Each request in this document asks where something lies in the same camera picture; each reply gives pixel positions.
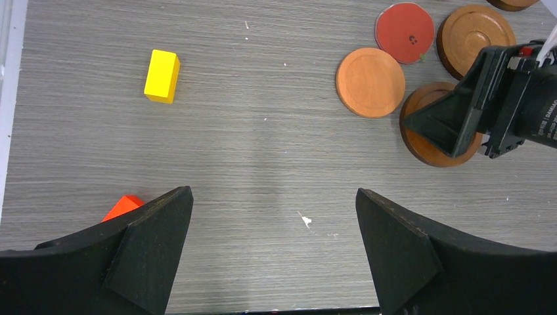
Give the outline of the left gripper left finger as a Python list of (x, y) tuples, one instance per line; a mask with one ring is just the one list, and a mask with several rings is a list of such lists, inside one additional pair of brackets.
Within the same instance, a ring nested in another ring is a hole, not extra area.
[(2, 314), (164, 314), (194, 198), (180, 186), (37, 245), (1, 252)]

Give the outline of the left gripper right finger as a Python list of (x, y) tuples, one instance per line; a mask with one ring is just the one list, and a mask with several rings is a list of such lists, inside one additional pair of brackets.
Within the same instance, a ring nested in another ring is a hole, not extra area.
[(480, 238), (373, 192), (355, 200), (383, 314), (555, 314), (556, 254)]

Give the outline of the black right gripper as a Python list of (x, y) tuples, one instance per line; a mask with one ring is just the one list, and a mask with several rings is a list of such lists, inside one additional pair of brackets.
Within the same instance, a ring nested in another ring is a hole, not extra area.
[(450, 158), (463, 155), (476, 132), (487, 135), (484, 155), (495, 159), (529, 140), (556, 147), (556, 48), (544, 41), (480, 50), (456, 87), (403, 119)]

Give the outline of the brown wooden coaster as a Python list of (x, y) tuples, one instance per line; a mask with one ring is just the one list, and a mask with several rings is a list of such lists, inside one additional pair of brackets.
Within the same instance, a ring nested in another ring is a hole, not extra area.
[(439, 26), (436, 37), (439, 59), (457, 80), (468, 73), (483, 48), (515, 44), (509, 22), (483, 5), (465, 5), (453, 11)]

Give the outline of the light orange wooden coaster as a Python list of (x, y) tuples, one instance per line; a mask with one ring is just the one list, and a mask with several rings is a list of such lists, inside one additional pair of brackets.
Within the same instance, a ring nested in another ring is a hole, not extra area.
[(399, 63), (383, 50), (365, 47), (350, 52), (336, 71), (336, 91), (346, 108), (365, 118), (391, 114), (406, 89)]

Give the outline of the red round coaster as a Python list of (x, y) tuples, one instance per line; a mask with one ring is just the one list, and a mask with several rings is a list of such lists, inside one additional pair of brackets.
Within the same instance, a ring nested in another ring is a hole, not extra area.
[(413, 2), (393, 4), (376, 19), (377, 45), (401, 64), (420, 61), (430, 50), (434, 37), (432, 17)]

